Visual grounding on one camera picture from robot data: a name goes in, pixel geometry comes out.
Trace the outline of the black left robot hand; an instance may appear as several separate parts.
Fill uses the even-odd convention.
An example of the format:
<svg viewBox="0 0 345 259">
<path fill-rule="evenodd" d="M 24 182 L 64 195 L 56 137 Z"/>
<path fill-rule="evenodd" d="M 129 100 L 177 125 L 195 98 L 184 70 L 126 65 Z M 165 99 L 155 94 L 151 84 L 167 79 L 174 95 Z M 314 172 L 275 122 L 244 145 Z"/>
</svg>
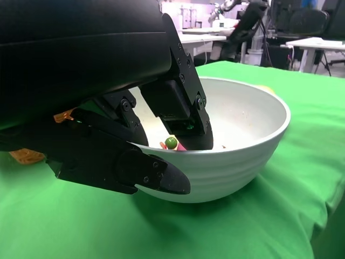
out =
<svg viewBox="0 0 345 259">
<path fill-rule="evenodd" d="M 58 179 L 186 195 L 187 176 L 146 154 L 138 87 L 168 133 L 210 150 L 206 95 L 158 1 L 1 1 L 1 150 L 40 152 Z"/>
</svg>

